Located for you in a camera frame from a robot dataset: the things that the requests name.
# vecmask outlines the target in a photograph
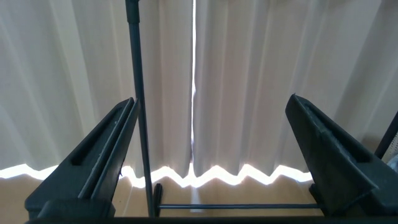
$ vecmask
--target wooden floor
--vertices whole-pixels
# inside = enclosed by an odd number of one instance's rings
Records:
[[[298,183],[279,177],[273,184],[263,185],[247,177],[241,184],[228,185],[214,179],[199,188],[181,188],[167,177],[162,203],[315,203],[308,192],[310,182]],[[0,223],[24,223],[28,219],[25,198],[40,184],[28,175],[0,179]],[[117,217],[146,217],[145,189],[131,187],[128,178],[119,180],[113,198]],[[231,217],[322,215],[318,209],[254,209],[254,210],[162,210],[162,217]]]

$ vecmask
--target beige floor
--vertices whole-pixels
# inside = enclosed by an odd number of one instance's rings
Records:
[[[181,188],[173,180],[163,178],[163,203],[191,203],[192,192],[197,190],[201,203],[314,203],[308,192],[309,182],[297,183],[279,177],[273,184],[262,185],[252,178],[246,178],[241,184],[230,186],[218,179],[193,189]],[[0,179],[0,223],[24,223],[27,211],[25,198],[40,184],[27,175],[11,179]],[[116,216],[147,216],[146,195],[144,189],[131,188],[127,178],[121,179],[115,191],[113,205]],[[288,216],[322,215],[317,209],[267,209],[267,210],[163,210],[162,217],[226,217],[226,216]]]

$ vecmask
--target curtain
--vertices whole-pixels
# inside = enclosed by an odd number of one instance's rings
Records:
[[[398,110],[397,1],[197,1],[193,166],[306,170],[296,93],[375,150]]]
[[[140,1],[152,170],[191,158],[192,1]],[[58,164],[134,95],[124,0],[0,1],[0,169]],[[138,128],[125,165],[142,176]]]

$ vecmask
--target vertical metal pole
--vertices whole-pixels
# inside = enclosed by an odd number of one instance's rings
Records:
[[[126,10],[127,10],[127,21],[129,23],[129,30],[130,30],[132,69],[134,71],[134,86],[136,88],[136,98],[141,104],[141,111],[138,116],[138,121],[139,121],[139,135],[141,139],[142,163],[144,165],[148,215],[150,217],[155,217],[154,201],[152,199],[152,180],[150,178],[147,118],[146,118],[145,96],[144,96],[144,80],[142,77],[138,0],[126,0]]]

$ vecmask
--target horizontal black bar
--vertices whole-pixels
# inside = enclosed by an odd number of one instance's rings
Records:
[[[320,208],[318,204],[161,204],[160,209]]]

